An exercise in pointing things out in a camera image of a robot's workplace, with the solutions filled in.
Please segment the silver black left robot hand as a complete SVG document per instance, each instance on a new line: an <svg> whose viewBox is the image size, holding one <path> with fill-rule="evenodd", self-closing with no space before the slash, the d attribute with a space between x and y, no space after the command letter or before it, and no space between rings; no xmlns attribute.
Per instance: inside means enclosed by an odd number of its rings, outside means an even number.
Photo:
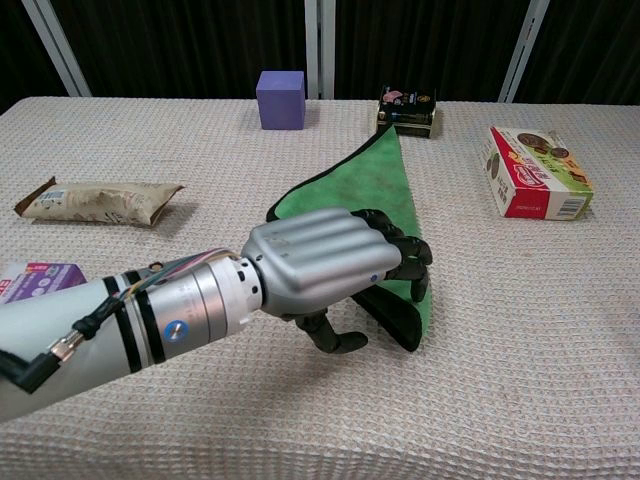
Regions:
<svg viewBox="0 0 640 480"><path fill-rule="evenodd" d="M327 354L367 345L365 334L338 333L327 312L352 298L405 350L422 340L418 306L427 295L433 256L378 209L322 208L289 218L269 216L241 250L258 272L262 310L292 321Z"/></svg>

